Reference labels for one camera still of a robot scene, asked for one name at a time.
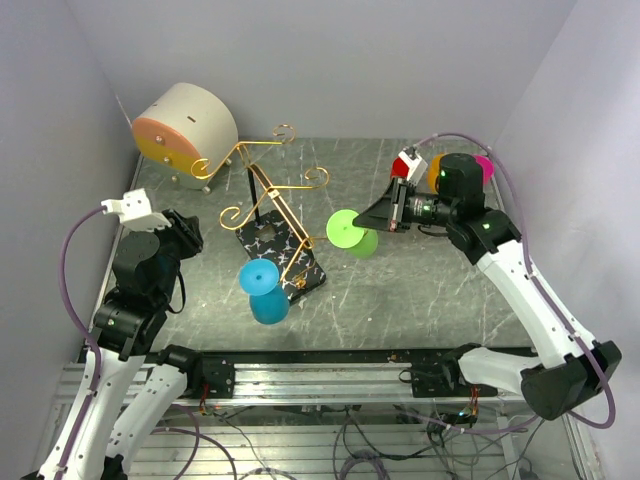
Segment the green plastic wine glass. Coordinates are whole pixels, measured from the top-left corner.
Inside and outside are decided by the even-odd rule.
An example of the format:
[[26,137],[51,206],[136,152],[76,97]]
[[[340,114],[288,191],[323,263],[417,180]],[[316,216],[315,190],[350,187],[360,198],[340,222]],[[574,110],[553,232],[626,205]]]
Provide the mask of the green plastic wine glass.
[[341,209],[333,213],[326,224],[329,242],[359,259],[371,257],[378,246],[375,230],[358,227],[353,221],[358,213],[351,209]]

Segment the orange plastic wine glass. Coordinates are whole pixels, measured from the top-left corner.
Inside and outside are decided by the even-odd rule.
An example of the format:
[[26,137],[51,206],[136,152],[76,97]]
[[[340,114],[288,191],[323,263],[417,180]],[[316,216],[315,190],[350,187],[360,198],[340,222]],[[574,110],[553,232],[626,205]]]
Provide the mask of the orange plastic wine glass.
[[438,178],[440,176],[440,162],[445,156],[445,153],[440,153],[434,156],[427,169],[426,181],[427,185],[432,193],[438,192]]

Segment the magenta plastic wine glass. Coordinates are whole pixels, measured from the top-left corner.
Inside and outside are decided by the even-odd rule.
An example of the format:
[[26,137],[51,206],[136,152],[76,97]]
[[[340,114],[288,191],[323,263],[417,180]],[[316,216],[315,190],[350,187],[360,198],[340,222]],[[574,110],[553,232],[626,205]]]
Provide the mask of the magenta plastic wine glass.
[[474,155],[474,158],[476,163],[482,169],[482,177],[483,177],[482,182],[484,185],[487,185],[494,176],[495,166],[487,156]]

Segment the red plastic wine glass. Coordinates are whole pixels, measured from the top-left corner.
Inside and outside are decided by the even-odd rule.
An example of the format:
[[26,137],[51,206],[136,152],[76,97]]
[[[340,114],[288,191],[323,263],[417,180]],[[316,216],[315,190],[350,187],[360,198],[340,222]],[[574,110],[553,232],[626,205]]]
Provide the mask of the red plastic wine glass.
[[409,165],[401,157],[397,157],[392,164],[390,177],[407,178],[409,175]]

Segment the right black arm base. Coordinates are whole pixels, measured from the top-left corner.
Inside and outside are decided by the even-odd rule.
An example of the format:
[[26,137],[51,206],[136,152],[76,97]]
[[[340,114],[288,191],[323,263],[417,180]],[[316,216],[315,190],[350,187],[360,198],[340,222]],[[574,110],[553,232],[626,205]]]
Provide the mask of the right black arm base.
[[401,383],[410,387],[414,398],[493,397],[497,389],[480,384],[470,384],[462,379],[454,366],[450,350],[408,350],[402,359],[406,366],[398,375]]

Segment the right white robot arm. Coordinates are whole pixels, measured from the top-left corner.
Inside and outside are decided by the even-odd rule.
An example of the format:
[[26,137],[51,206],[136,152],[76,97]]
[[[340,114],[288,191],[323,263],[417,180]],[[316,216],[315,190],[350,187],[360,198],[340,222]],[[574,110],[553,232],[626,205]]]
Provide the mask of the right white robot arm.
[[614,402],[609,381],[622,354],[600,342],[551,291],[525,251],[525,239],[509,216],[485,204],[484,169],[469,154],[441,156],[435,189],[418,184],[431,167],[413,147],[392,166],[381,197],[358,214],[353,226],[401,233],[411,226],[444,229],[447,239],[484,274],[507,301],[535,348],[531,357],[466,344],[443,361],[442,387],[465,394],[486,385],[521,395],[540,418],[555,420],[599,394]]

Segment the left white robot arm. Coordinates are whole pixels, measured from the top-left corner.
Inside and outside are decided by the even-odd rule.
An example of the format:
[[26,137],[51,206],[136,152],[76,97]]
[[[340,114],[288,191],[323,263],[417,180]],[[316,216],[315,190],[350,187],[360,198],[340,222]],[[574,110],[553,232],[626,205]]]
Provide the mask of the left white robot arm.
[[32,479],[125,479],[142,443],[171,404],[203,387],[200,354],[171,345],[162,350],[146,384],[124,402],[169,315],[173,292],[184,289],[181,263],[204,241],[197,217],[161,212],[149,230],[130,228],[111,269],[116,283],[87,333],[83,378],[66,422]]

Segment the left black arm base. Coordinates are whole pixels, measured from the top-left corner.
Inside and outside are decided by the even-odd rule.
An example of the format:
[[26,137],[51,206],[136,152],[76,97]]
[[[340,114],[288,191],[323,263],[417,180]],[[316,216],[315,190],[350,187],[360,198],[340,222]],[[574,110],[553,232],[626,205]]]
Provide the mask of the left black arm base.
[[200,399],[230,399],[234,393],[236,369],[223,357],[195,353],[179,367],[187,376],[184,397]]

